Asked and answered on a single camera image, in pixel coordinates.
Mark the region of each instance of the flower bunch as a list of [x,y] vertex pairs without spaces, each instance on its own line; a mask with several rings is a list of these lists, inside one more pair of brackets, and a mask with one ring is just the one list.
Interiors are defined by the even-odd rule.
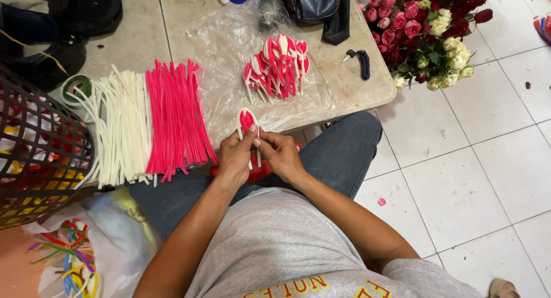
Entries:
[[462,43],[469,23],[492,19],[486,0],[368,0],[364,18],[396,87],[409,80],[429,90],[453,86],[473,75],[472,51]]

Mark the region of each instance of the red object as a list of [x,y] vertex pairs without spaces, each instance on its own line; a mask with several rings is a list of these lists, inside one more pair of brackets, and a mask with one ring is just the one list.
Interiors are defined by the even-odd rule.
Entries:
[[[298,151],[302,150],[302,146],[298,141],[295,141],[295,146]],[[247,179],[247,182],[256,181],[260,178],[265,177],[268,174],[272,173],[272,168],[270,167],[270,164],[267,160],[262,159],[261,160],[262,167],[258,167],[258,158],[256,157],[256,154],[251,155],[251,164],[252,164],[252,170],[249,172],[249,178]],[[218,174],[218,166],[212,166],[210,171],[210,176],[215,177]]]

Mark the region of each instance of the person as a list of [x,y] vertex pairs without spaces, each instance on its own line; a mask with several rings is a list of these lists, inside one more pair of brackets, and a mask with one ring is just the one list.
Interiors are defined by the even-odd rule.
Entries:
[[[382,135],[374,116],[342,119],[300,152],[292,137],[256,131],[220,143],[215,178],[129,187],[166,239],[135,298],[481,298],[355,203]],[[273,173],[248,183],[255,147]]]

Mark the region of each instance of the white plastic bag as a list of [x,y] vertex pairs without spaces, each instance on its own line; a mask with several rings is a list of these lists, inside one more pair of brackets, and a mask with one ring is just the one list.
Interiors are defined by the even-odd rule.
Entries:
[[[145,268],[155,255],[160,239],[148,231],[139,208],[126,189],[72,204],[48,218],[42,225],[23,226],[28,234],[52,232],[65,220],[78,218],[88,225],[88,238],[94,248],[95,265],[100,273],[101,291],[96,298],[130,298]],[[63,261],[54,263],[42,273],[38,293],[42,298],[63,291],[63,282],[57,270]]]

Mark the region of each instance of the plastic basket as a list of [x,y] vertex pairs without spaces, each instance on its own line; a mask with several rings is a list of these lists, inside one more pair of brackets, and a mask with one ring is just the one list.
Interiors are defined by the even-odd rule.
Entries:
[[93,159],[86,124],[0,65],[0,230],[57,211]]

